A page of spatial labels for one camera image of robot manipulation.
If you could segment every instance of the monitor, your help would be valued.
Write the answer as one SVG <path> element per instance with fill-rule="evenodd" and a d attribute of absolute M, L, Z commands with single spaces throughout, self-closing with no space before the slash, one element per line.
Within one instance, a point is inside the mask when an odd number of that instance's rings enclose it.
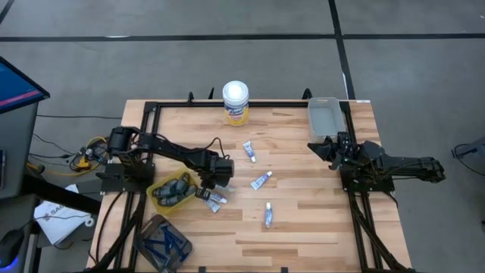
<path fill-rule="evenodd" d="M 0 114 L 49 97 L 39 84 L 0 57 Z"/>

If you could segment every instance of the gray floor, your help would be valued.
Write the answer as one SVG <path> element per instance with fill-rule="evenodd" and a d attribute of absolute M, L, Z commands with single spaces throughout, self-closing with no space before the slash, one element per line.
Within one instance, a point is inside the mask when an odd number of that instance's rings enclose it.
<path fill-rule="evenodd" d="M 485 33 L 479 0 L 337 0 L 344 33 Z M 317 0 L 16 0 L 0 36 L 120 36 L 221 33 L 332 33 L 327 1 Z M 485 39 L 346 41 L 357 99 L 370 99 L 389 153 L 432 155 L 447 180 L 397 183 L 399 214 L 413 266 L 428 272 L 485 271 L 485 178 L 450 149 L 485 135 Z M 314 41 L 0 42 L 0 55 L 52 98 L 46 115 L 121 116 L 126 99 L 205 98 L 229 80 L 254 99 L 346 97 L 336 44 Z M 35 132 L 76 150 L 119 121 L 38 118 Z M 33 141 L 32 152 L 58 154 Z M 467 162 L 485 171 L 483 161 Z M 63 171 L 60 166 L 52 169 Z M 99 187 L 92 175 L 48 176 L 59 185 Z M 92 229 L 69 250 L 47 247 L 41 272 L 81 270 Z"/>

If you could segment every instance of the wooden table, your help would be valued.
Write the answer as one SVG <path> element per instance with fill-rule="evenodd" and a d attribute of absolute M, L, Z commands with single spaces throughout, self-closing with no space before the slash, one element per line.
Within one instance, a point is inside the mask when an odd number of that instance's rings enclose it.
<path fill-rule="evenodd" d="M 127 101 L 123 126 L 139 127 L 145 100 Z M 374 114 L 369 102 L 349 102 L 359 142 L 379 143 Z M 197 199 L 170 215 L 171 223 L 194 246 L 192 255 L 180 271 L 360 271 L 349 200 L 341 187 L 338 171 L 328 169 L 306 144 L 306 108 L 250 108 L 249 123 L 242 127 L 225 124 L 222 108 L 163 108 L 159 133 L 188 147 L 206 146 L 214 137 L 222 139 L 224 151 L 234 160 L 235 175 L 230 184 L 237 191 L 214 214 Z M 251 163 L 243 143 L 251 140 L 256 163 Z M 218 146 L 211 147 L 218 151 Z M 154 157 L 156 178 L 182 164 L 161 156 Z M 271 179 L 254 191 L 250 183 L 273 171 Z M 126 193 L 108 216 L 100 242 L 106 253 L 119 234 Z M 104 196 L 99 221 L 91 245 L 94 255 L 101 220 L 116 193 Z M 377 234 L 404 266 L 411 266 L 396 204 L 384 194 L 370 195 Z M 263 224 L 265 203 L 273 207 L 273 224 Z M 155 209 L 148 201 L 144 221 Z M 128 266 L 132 237 L 127 239 L 122 268 Z M 369 266 L 370 244 L 365 236 Z M 93 266 L 91 260 L 87 266 Z M 154 271 L 138 255 L 136 271 Z"/>

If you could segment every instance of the yellow basket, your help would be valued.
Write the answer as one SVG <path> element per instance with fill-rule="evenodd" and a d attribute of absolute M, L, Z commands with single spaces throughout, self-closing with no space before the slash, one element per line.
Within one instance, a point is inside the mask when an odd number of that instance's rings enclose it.
<path fill-rule="evenodd" d="M 161 181 L 159 181 L 159 182 L 151 185 L 150 187 L 148 187 L 146 189 L 146 195 L 150 198 L 150 200 L 152 201 L 153 206 L 155 207 L 155 209 L 157 210 L 157 212 L 159 214 L 161 214 L 161 215 L 169 215 L 174 210 L 179 209 L 183 205 L 187 204 L 190 200 L 194 199 L 195 194 L 193 193 L 193 194 L 189 195 L 188 197 L 186 197 L 184 200 L 178 202 L 175 206 L 168 207 L 168 206 L 160 206 L 158 204 L 158 200 L 155 197 L 152 196 L 152 192 L 153 192 L 154 189 L 163 186 L 165 183 L 167 183 L 170 180 L 179 179 L 180 176 L 184 172 L 186 172 L 186 173 L 189 174 L 189 185 L 196 185 L 198 187 L 199 185 L 194 180 L 194 173 L 193 173 L 193 171 L 189 170 L 188 168 L 181 168 L 178 171 L 175 171 L 175 172 L 169 174 L 168 176 L 164 177 L 163 180 L 161 180 Z"/>

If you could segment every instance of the white lid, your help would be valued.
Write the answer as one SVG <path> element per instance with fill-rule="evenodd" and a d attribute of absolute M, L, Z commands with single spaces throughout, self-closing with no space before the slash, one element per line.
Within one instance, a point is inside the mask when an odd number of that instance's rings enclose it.
<path fill-rule="evenodd" d="M 227 104 L 238 106 L 249 99 L 249 90 L 243 82 L 233 80 L 223 87 L 222 97 Z"/>

